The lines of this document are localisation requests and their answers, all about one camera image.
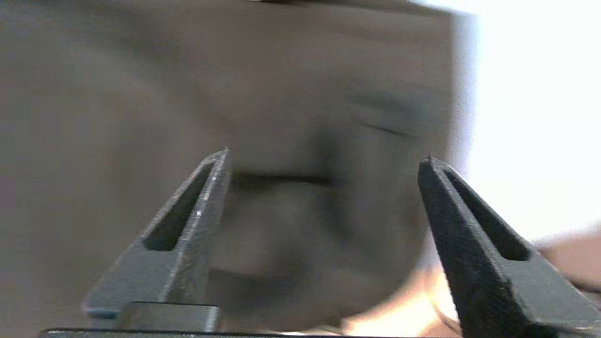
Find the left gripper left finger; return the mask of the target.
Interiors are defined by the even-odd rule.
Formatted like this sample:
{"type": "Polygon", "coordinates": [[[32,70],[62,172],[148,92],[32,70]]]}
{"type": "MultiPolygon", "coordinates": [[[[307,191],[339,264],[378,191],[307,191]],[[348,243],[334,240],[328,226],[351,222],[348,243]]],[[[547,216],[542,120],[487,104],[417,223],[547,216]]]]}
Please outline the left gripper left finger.
{"type": "Polygon", "coordinates": [[[113,329],[131,302],[202,302],[231,173],[224,148],[183,181],[86,295],[82,310],[93,328],[113,329]]]}

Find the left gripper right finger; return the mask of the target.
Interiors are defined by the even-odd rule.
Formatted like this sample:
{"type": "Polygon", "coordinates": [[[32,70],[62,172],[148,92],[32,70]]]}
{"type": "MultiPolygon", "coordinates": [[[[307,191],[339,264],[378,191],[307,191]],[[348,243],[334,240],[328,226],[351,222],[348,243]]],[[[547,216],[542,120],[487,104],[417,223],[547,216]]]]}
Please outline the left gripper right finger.
{"type": "Polygon", "coordinates": [[[598,338],[600,311],[448,163],[418,184],[465,338],[598,338]]]}

